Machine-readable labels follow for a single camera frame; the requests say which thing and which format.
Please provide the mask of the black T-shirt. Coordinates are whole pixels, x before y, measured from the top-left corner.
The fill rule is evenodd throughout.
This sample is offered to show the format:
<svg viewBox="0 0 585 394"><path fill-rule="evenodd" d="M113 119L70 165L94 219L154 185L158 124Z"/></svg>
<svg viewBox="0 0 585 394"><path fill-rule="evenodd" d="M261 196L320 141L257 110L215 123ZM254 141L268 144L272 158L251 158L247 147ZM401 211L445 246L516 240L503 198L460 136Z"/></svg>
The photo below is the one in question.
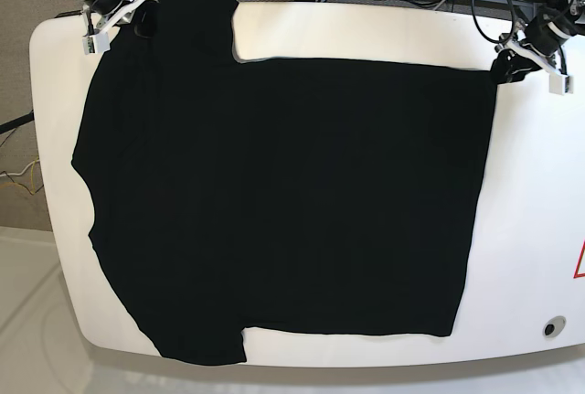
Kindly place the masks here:
<svg viewBox="0 0 585 394"><path fill-rule="evenodd" d="M164 357L246 358L247 328L446 337L495 113L489 74L240 63L236 0L159 0L96 69L72 166L104 275Z"/></svg>

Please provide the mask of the table grommet hole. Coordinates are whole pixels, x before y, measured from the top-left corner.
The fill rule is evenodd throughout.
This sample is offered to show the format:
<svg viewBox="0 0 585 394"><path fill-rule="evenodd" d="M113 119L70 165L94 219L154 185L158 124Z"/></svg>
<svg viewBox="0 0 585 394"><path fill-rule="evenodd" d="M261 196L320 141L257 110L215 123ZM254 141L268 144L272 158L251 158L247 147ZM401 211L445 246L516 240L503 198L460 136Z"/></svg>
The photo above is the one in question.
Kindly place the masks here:
<svg viewBox="0 0 585 394"><path fill-rule="evenodd" d="M550 319L543 328L543 336L554 338L562 333L566 327L567 320L564 316L555 316Z"/></svg>

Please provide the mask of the red triangle sticker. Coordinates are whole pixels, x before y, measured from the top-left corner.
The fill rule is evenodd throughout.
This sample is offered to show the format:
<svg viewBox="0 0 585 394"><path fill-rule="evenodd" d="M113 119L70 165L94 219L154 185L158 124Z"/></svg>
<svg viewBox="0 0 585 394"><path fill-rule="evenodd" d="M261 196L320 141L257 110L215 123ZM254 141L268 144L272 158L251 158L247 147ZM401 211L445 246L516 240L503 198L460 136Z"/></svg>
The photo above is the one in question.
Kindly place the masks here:
<svg viewBox="0 0 585 394"><path fill-rule="evenodd" d="M585 253L585 244L582 245L580 250L580 255L577 261L577 265L573 274L574 279L583 278L585 276L584 271L584 253Z"/></svg>

